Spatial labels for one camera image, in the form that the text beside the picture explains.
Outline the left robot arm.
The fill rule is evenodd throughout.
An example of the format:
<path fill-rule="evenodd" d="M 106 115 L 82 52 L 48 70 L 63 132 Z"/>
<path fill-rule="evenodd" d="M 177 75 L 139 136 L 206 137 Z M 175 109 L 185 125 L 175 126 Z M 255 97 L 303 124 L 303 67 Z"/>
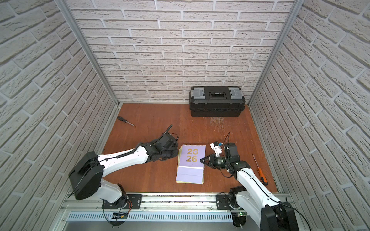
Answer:
<path fill-rule="evenodd" d="M 86 153 L 69 172 L 72 195 L 77 200 L 96 196 L 104 201 L 102 208 L 117 209 L 128 204 L 128 195 L 120 184 L 103 178 L 115 171 L 138 164 L 165 161 L 178 156 L 178 136 L 169 133 L 172 126 L 151 142 L 139 143 L 135 148 L 108 155 Z"/>

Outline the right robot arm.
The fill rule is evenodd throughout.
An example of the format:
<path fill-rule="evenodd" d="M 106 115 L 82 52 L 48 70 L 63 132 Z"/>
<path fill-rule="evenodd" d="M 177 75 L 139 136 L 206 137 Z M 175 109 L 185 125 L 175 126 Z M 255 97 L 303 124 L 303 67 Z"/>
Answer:
<path fill-rule="evenodd" d="M 282 202 L 267 188 L 264 175 L 258 178 L 250 165 L 240 159 L 234 143 L 211 143 L 214 154 L 200 160 L 206 166 L 217 170 L 227 170 L 230 177 L 241 185 L 230 189 L 229 193 L 216 195 L 218 210 L 229 210 L 233 224 L 242 227 L 250 217 L 261 231 L 297 231 L 298 210 L 289 202 Z"/>

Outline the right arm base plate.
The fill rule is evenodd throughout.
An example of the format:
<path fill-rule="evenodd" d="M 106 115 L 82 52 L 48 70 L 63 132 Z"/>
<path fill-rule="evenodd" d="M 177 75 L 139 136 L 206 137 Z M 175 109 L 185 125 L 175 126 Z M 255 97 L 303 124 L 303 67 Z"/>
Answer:
<path fill-rule="evenodd" d="M 218 193 L 216 196 L 216 207 L 217 210 L 233 210 L 230 207 L 230 201 L 229 201 L 229 196 L 227 193 L 222 192 Z"/>

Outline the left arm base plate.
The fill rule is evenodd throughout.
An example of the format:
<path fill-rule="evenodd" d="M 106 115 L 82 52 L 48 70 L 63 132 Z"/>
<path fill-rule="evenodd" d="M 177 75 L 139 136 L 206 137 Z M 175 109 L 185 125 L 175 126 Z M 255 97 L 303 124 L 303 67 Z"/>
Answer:
<path fill-rule="evenodd" d="M 114 203 L 103 201 L 102 209 L 139 209 L 142 197 L 142 194 L 124 194 Z"/>

